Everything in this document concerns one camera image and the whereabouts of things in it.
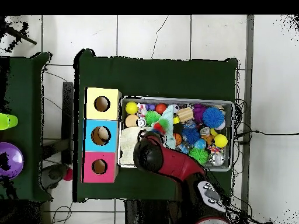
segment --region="blue box face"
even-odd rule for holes
[[[106,127],[111,134],[111,138],[106,145],[97,145],[91,139],[92,131],[96,127]],[[87,120],[85,151],[116,152],[117,121]]]

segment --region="yellow ball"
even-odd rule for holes
[[[179,116],[175,116],[175,117],[173,118],[173,123],[174,123],[174,124],[180,123],[180,118],[179,118]]]
[[[126,105],[126,112],[129,114],[135,114],[138,111],[136,102],[130,101]]]
[[[217,136],[215,136],[214,140],[215,140],[215,145],[219,148],[223,148],[228,142],[227,137],[222,134],[218,134]]]
[[[218,135],[218,133],[215,132],[215,130],[214,130],[213,128],[211,129],[211,134],[212,134],[212,136],[214,136],[214,137],[216,137],[216,136]]]

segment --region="orange ball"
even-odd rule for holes
[[[175,145],[179,145],[182,143],[182,136],[178,133],[173,133],[173,137],[175,138]]]
[[[156,105],[156,112],[162,114],[166,110],[167,106],[163,103]]]

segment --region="dark green table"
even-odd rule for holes
[[[75,99],[79,99],[74,107],[74,133],[83,136],[85,87],[118,89],[123,95],[234,102],[237,66],[235,58],[226,61],[98,58],[90,49],[81,50],[74,60]],[[74,144],[74,149],[78,147],[82,147],[82,138]],[[172,179],[137,169],[121,167],[111,184],[81,183],[81,161],[82,152],[75,153],[74,201],[84,198],[175,199],[177,184]],[[231,171],[213,175],[230,196]]]
[[[11,113],[19,119],[16,127],[0,131],[0,141],[16,145],[23,153],[24,168],[20,175],[13,179],[20,200],[51,199],[51,195],[44,191],[39,183],[43,134],[41,70],[49,58],[50,53],[47,52],[31,58],[0,57],[0,112]],[[0,195],[6,198],[2,186]]]

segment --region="yellow box face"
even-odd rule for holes
[[[119,98],[117,89],[87,88],[86,117],[89,120],[117,120]]]

